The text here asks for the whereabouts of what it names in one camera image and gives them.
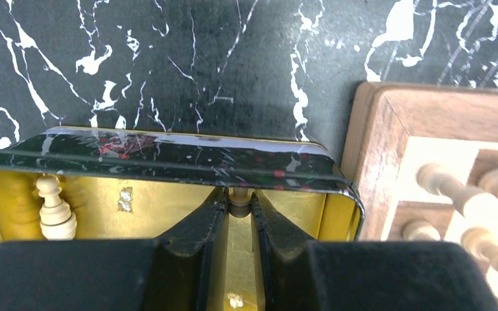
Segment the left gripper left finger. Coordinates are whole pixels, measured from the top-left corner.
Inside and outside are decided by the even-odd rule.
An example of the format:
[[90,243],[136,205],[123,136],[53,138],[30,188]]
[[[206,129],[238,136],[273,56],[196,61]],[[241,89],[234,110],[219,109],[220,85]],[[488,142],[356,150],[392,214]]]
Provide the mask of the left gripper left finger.
[[222,310],[227,198],[155,238],[0,243],[0,310]]

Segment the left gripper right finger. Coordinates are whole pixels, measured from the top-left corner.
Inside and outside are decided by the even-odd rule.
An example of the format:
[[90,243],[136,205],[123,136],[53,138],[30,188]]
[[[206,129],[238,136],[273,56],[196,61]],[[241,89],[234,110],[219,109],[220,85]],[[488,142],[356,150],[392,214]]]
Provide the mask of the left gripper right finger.
[[263,310],[498,310],[472,257],[450,242],[321,242],[252,196]]

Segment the white chess pawn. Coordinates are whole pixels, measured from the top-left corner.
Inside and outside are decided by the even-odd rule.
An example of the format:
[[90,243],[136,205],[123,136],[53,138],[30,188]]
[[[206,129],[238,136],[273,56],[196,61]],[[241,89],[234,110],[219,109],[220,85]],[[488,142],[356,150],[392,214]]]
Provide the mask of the white chess pawn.
[[487,260],[498,273],[498,239],[485,227],[471,227],[461,236],[461,245],[477,259]]
[[401,230],[401,236],[403,240],[406,241],[438,241],[441,239],[438,230],[432,226],[432,224],[423,219],[411,220],[407,222]]

